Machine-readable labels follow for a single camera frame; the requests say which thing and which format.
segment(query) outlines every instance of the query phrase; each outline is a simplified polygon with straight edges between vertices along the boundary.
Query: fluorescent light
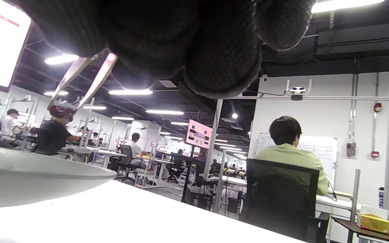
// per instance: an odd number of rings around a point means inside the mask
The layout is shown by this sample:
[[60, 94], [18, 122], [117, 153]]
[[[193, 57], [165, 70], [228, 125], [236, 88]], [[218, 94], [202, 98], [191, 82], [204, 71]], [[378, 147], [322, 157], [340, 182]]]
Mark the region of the fluorescent light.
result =
[[228, 152], [234, 152], [234, 153], [241, 153], [241, 154], [246, 154], [247, 152], [242, 152], [242, 151], [235, 151], [235, 150], [227, 150]]
[[73, 62], [78, 59], [79, 59], [78, 55], [62, 54], [60, 56], [50, 57], [46, 59], [45, 63], [49, 65], [56, 65], [56, 64], [66, 63], [66, 62]]
[[120, 90], [111, 90], [109, 94], [111, 95], [120, 95], [120, 96], [130, 96], [130, 95], [150, 95], [153, 91], [149, 89], [135, 90], [135, 89], [120, 89]]
[[171, 122], [172, 125], [181, 125], [181, 126], [188, 126], [188, 123], [176, 123], [174, 121]]
[[313, 5], [312, 13], [366, 6], [366, 5], [381, 3], [383, 1], [385, 0], [329, 0], [321, 3], [316, 3], [315, 5]]
[[163, 114], [163, 115], [184, 115], [184, 112], [177, 112], [177, 111], [146, 110], [145, 112], [151, 114]]
[[225, 143], [214, 143], [214, 144], [217, 144], [217, 145], [226, 145], [226, 146], [229, 146], [229, 147], [236, 147], [236, 145], [225, 144]]
[[[49, 91], [49, 92], [44, 93], [44, 95], [46, 95], [46, 96], [52, 96], [54, 94], [55, 94], [55, 91]], [[58, 92], [58, 95], [65, 96], [65, 95], [68, 95], [68, 92], [67, 91], [60, 91], [60, 92]]]
[[84, 109], [92, 109], [92, 110], [105, 110], [106, 106], [84, 106]]
[[165, 136], [165, 138], [169, 138], [169, 139], [178, 139], [178, 140], [181, 140], [182, 138], [180, 137], [171, 137], [171, 136]]
[[123, 117], [123, 116], [113, 116], [112, 119], [114, 119], [114, 120], [134, 120], [133, 117]]
[[223, 149], [232, 149], [232, 150], [237, 150], [237, 151], [241, 151], [242, 149], [240, 148], [233, 148], [233, 147], [225, 147], [225, 146], [220, 146], [219, 148], [223, 148]]
[[25, 113], [25, 112], [18, 112], [18, 113], [19, 113], [19, 115], [29, 116], [29, 114], [28, 114], [28, 113]]

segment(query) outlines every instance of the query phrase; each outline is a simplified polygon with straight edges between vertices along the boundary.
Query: black hair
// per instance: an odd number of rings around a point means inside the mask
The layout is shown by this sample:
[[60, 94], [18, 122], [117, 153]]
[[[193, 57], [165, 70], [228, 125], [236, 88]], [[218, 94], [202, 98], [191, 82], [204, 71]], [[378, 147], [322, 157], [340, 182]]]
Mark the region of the black hair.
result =
[[131, 135], [132, 141], [137, 141], [137, 140], [139, 140], [139, 138], [140, 138], [140, 134], [137, 132], [135, 132], [134, 134]]
[[19, 115], [19, 112], [16, 109], [9, 109], [7, 111], [7, 115], [11, 115], [11, 114]]
[[275, 144], [282, 145], [288, 143], [293, 145], [296, 137], [300, 138], [301, 126], [298, 121], [290, 116], [283, 116], [275, 119], [270, 126], [270, 135]]

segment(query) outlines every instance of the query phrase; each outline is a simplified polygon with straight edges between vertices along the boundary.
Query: yellow tissue box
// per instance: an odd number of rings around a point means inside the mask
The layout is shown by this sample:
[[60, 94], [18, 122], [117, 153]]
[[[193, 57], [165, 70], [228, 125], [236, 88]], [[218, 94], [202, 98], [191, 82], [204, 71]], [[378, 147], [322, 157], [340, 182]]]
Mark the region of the yellow tissue box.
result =
[[389, 235], [389, 221], [374, 214], [358, 214], [357, 225], [361, 229]]

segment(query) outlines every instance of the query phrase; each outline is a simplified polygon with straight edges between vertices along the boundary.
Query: black glove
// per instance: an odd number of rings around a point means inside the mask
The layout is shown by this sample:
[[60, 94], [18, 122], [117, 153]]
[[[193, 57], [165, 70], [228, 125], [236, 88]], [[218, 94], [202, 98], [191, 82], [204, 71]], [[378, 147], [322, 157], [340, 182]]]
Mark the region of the black glove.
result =
[[316, 0], [20, 0], [47, 42], [91, 57], [119, 56], [113, 75], [146, 89], [185, 68], [197, 94], [228, 98], [259, 73], [261, 42], [275, 51], [296, 46]]

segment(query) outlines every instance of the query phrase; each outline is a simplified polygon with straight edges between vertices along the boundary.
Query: red fire alarm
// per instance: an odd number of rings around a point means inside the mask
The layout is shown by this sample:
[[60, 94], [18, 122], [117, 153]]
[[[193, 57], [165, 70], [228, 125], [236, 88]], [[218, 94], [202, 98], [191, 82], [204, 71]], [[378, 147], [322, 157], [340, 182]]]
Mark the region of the red fire alarm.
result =
[[372, 158], [374, 158], [374, 159], [379, 158], [379, 152], [373, 151], [373, 152], [372, 152]]
[[380, 112], [382, 110], [382, 103], [376, 103], [374, 107], [375, 112]]

